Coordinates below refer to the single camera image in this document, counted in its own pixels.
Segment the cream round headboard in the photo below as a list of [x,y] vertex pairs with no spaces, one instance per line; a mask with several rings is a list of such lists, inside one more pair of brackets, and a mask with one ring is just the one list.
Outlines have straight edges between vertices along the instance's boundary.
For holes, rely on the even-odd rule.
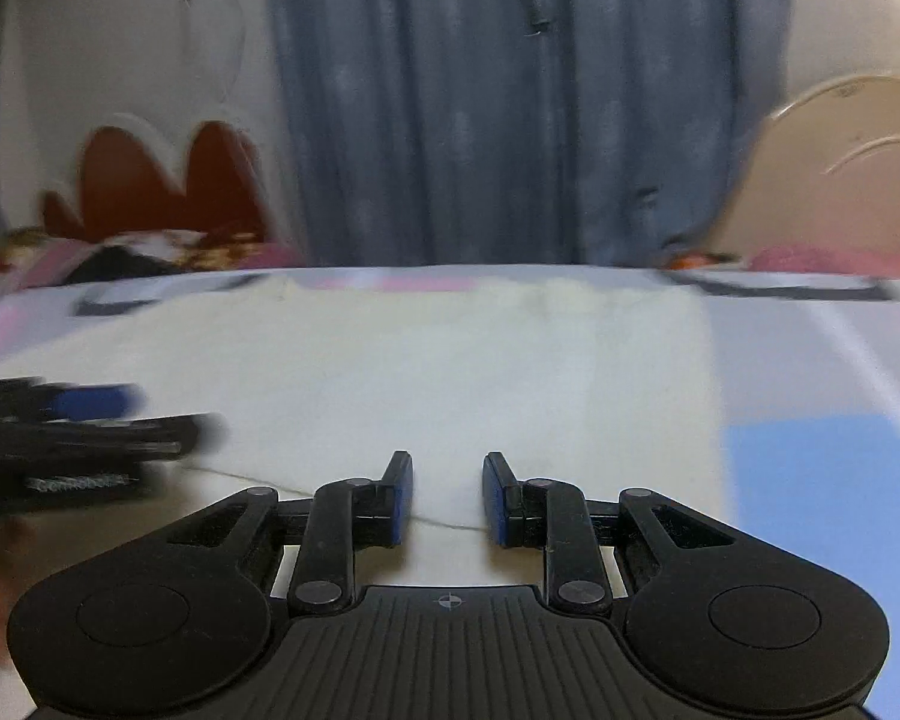
[[767,119],[706,247],[782,245],[900,254],[900,76],[839,78]]

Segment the patterned bed sheet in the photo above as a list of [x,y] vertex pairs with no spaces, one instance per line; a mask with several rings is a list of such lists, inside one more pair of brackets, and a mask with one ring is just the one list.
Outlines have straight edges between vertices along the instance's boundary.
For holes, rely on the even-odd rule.
[[[662,288],[651,271],[585,266],[444,266],[284,271],[329,288],[468,288],[477,277]],[[883,606],[891,653],[868,699],[900,718],[900,281],[886,302],[706,296],[724,394],[731,520],[859,582]],[[0,359],[107,317],[71,316],[74,288],[0,299]]]

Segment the cream white small garment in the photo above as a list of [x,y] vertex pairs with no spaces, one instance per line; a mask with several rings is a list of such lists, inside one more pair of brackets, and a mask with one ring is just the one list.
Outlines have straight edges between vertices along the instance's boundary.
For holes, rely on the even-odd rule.
[[214,413],[206,466],[295,491],[414,461],[414,512],[484,527],[481,465],[728,512],[709,322],[678,288],[491,280],[463,293],[263,281],[115,320],[100,367],[151,413]]

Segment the red white scalloped headboard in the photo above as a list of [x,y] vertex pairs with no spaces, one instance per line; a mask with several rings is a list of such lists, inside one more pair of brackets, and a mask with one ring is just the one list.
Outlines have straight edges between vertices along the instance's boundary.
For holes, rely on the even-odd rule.
[[214,239],[271,241],[258,149],[219,119],[194,129],[180,179],[125,127],[98,127],[82,148],[76,203],[38,195],[41,226],[55,238],[102,242],[128,232],[191,231]]

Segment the pink blanket at headboard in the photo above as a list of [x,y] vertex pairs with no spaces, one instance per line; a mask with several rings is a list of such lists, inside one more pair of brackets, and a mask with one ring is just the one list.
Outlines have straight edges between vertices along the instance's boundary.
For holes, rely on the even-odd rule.
[[736,270],[759,273],[820,273],[900,280],[900,252],[866,247],[774,244],[756,249],[694,249],[658,265],[665,271]]

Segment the blue-grey centre curtain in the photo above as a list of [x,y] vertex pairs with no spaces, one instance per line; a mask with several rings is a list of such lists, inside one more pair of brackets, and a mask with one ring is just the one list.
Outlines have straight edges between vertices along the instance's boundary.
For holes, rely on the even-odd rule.
[[268,0],[320,265],[655,266],[781,99],[792,0]]

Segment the striped floral pillows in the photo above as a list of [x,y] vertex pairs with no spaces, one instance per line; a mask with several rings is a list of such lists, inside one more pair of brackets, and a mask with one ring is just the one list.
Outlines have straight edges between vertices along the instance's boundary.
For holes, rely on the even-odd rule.
[[0,244],[0,293],[304,265],[297,250],[265,241],[258,232],[162,229],[86,242],[50,236],[40,227],[21,227]]

